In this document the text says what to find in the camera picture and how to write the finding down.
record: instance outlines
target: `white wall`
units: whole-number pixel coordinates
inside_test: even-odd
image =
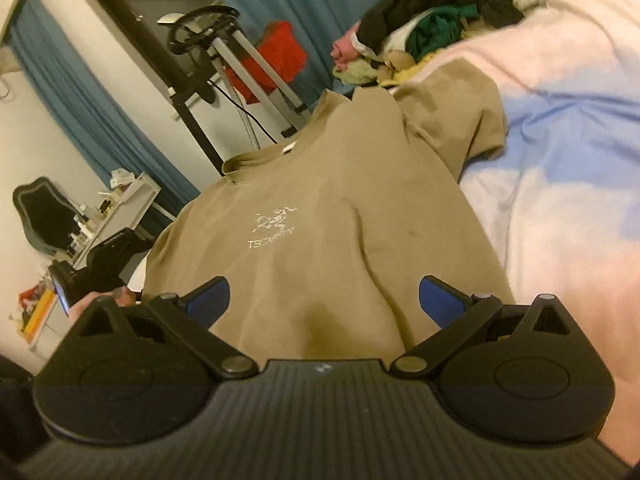
[[[37,97],[22,72],[5,74],[12,93],[0,101],[0,353],[30,371],[42,365],[27,351],[9,314],[20,292],[35,285],[47,259],[24,237],[12,203],[15,187],[48,176],[77,203],[98,205],[104,189],[97,175]]]
[[[200,190],[215,181],[215,168],[184,124],[172,119],[172,106],[87,0],[41,1],[107,91],[176,168]],[[270,133],[282,129],[262,105],[251,105],[249,110]],[[192,112],[223,159],[251,149],[236,109],[223,97],[213,106],[197,102]],[[261,145],[268,145],[264,134],[258,138]]]

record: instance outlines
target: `blanket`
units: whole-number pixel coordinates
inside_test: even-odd
[[[501,157],[460,185],[516,301],[557,294],[616,383],[600,435],[640,460],[640,0],[548,0],[515,27],[456,44],[500,89]]]

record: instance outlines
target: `shirt logo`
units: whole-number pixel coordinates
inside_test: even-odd
[[[266,234],[264,238],[258,238],[257,240],[249,240],[249,248],[255,249],[270,244],[274,240],[277,240],[281,236],[290,234],[293,232],[293,227],[287,227],[287,216],[297,211],[298,208],[285,207],[283,209],[274,209],[273,216],[265,216],[256,214],[257,218],[255,222],[258,224],[252,233],[258,232],[260,234]]]

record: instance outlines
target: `tan t-shirt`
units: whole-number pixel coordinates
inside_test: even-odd
[[[158,238],[145,295],[231,288],[211,331],[270,358],[389,362],[437,331],[418,285],[433,274],[512,301],[457,179],[503,146],[495,84],[463,59],[395,95],[326,92],[287,152],[239,155]]]

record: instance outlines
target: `black steering wheel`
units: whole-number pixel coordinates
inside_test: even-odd
[[[200,16],[207,16],[209,14],[218,14],[219,17],[216,21],[205,28],[202,32],[192,32],[191,36],[184,41],[178,41],[176,38],[177,32],[185,27],[189,22]],[[207,7],[201,7],[199,9],[188,12],[183,17],[178,19],[169,30],[168,45],[169,50],[174,54],[184,54],[194,46],[201,44],[202,47],[209,46],[209,37],[222,27],[226,27],[230,23],[235,22],[240,16],[240,12],[229,6],[225,5],[212,5]]]

